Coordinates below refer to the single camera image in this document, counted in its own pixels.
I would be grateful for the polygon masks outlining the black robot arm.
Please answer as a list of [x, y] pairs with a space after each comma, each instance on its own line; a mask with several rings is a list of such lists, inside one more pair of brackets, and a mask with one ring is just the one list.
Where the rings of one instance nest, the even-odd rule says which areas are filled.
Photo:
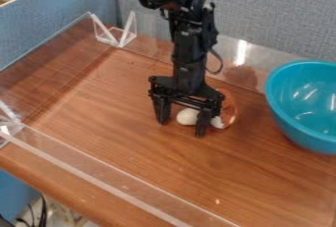
[[158, 10], [169, 23], [173, 42], [173, 75], [148, 78], [156, 120], [169, 120], [170, 109], [180, 104], [198, 111], [196, 135], [205, 134], [210, 119], [220, 115], [224, 95], [205, 81], [208, 55], [216, 45], [214, 4], [212, 0], [137, 0]]

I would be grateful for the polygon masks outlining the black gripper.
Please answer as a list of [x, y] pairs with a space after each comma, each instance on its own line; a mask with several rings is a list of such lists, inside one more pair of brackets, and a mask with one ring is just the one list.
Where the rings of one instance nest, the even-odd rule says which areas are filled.
[[224, 95], [205, 82], [194, 90], [180, 90], [172, 77], [150, 76], [148, 95], [152, 99], [157, 122], [164, 125], [170, 116], [172, 104], [200, 110], [196, 122], [196, 136], [205, 135], [210, 124], [212, 111], [221, 109]]

